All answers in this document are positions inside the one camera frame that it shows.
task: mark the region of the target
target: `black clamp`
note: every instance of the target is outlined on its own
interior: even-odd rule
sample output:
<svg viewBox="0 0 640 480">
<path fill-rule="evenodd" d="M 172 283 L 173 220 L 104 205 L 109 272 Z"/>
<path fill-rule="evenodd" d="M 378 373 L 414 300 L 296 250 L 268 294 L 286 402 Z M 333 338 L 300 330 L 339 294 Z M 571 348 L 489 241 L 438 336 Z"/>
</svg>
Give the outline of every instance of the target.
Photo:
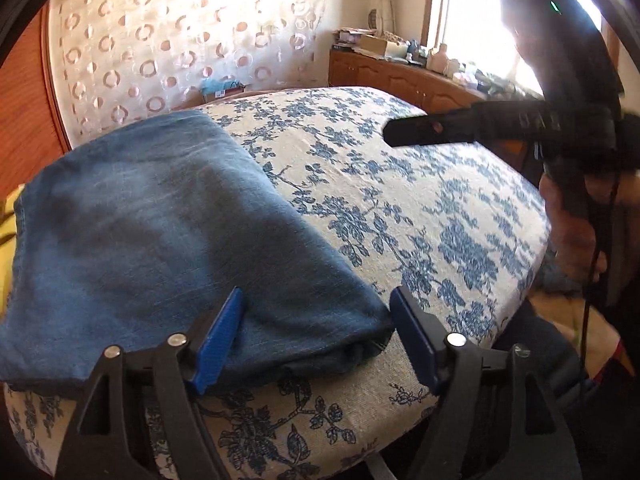
<svg viewBox="0 0 640 480">
<path fill-rule="evenodd" d="M 440 396 L 407 480 L 580 480 L 574 441 L 530 351 L 448 333 L 405 286 L 391 316 L 420 384 Z"/>
</svg>

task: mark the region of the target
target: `wooden door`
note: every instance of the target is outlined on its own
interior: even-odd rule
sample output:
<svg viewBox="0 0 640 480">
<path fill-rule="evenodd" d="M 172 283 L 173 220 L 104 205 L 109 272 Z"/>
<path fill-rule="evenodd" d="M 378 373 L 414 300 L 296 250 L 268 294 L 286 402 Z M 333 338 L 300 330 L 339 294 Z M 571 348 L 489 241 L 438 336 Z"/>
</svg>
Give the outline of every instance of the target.
<svg viewBox="0 0 640 480">
<path fill-rule="evenodd" d="M 435 93 L 427 95 L 428 103 L 424 110 L 429 114 L 445 114 L 455 110 L 456 108 L 463 108 L 466 105 L 457 101 L 452 95 L 444 93 Z"/>
<path fill-rule="evenodd" d="M 389 63 L 364 57 L 358 67 L 358 86 L 369 86 L 389 92 L 389 74 L 386 65 Z"/>
<path fill-rule="evenodd" d="M 353 54 L 331 52 L 329 86 L 355 86 L 358 84 L 358 63 Z"/>
<path fill-rule="evenodd" d="M 43 19 L 40 11 L 0 68 L 0 202 L 66 151 L 44 79 Z"/>
<path fill-rule="evenodd" d="M 410 80 L 402 73 L 389 75 L 389 90 L 391 95 L 402 99 L 418 108 L 422 108 L 422 91 L 415 81 Z"/>
</svg>

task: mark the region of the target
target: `window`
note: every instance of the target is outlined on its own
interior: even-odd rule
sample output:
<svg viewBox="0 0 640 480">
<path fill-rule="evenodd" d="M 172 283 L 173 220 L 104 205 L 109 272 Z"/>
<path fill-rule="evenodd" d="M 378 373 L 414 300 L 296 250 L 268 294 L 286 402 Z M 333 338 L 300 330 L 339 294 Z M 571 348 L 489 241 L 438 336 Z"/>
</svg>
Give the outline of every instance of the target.
<svg viewBox="0 0 640 480">
<path fill-rule="evenodd" d="M 577 0 L 598 28 L 600 11 L 591 0 Z M 542 93 L 533 70 L 520 59 L 513 37 L 500 20 L 500 0 L 449 0 L 444 28 L 447 54 L 461 62 L 473 61 L 491 72 Z"/>
</svg>

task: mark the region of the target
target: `person's arm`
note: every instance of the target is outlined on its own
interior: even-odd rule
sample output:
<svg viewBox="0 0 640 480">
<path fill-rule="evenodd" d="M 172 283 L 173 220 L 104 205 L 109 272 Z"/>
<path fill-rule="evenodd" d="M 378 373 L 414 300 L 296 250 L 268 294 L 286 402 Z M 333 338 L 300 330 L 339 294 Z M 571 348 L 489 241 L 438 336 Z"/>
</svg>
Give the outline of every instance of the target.
<svg viewBox="0 0 640 480">
<path fill-rule="evenodd" d="M 594 199 L 607 203 L 612 179 L 587 177 L 585 184 Z M 571 279 L 585 282 L 595 248 L 593 227 L 562 209 L 562 193 L 546 175 L 540 181 L 540 194 L 545 199 L 558 266 Z M 616 203 L 625 207 L 625 288 L 618 304 L 601 309 L 601 314 L 620 334 L 634 369 L 640 370 L 640 174 L 622 175 Z M 596 279 L 606 269 L 607 259 L 601 253 L 596 264 Z"/>
</svg>

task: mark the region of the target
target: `bottle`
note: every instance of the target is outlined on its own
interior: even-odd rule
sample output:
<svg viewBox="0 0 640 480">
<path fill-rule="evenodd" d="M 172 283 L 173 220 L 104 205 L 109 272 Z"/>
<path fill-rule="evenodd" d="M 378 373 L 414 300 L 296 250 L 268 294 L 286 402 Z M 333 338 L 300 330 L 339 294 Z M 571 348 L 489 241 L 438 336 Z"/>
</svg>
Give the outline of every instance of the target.
<svg viewBox="0 0 640 480">
<path fill-rule="evenodd" d="M 441 43 L 440 49 L 433 54 L 430 70 L 439 74 L 444 74 L 447 71 L 447 65 L 449 64 L 449 57 L 447 56 L 447 44 Z"/>
<path fill-rule="evenodd" d="M 473 61 L 469 61 L 465 66 L 465 79 L 467 88 L 478 88 L 478 79 L 476 79 L 476 71 L 478 68 Z"/>
<path fill-rule="evenodd" d="M 431 65 L 433 64 L 433 54 L 434 49 L 430 48 L 427 52 L 427 64 L 424 66 L 427 70 L 431 70 Z"/>
<path fill-rule="evenodd" d="M 460 71 L 460 62 L 457 59 L 449 59 L 447 71 L 444 73 L 449 79 L 453 79 L 453 75 Z"/>
</svg>

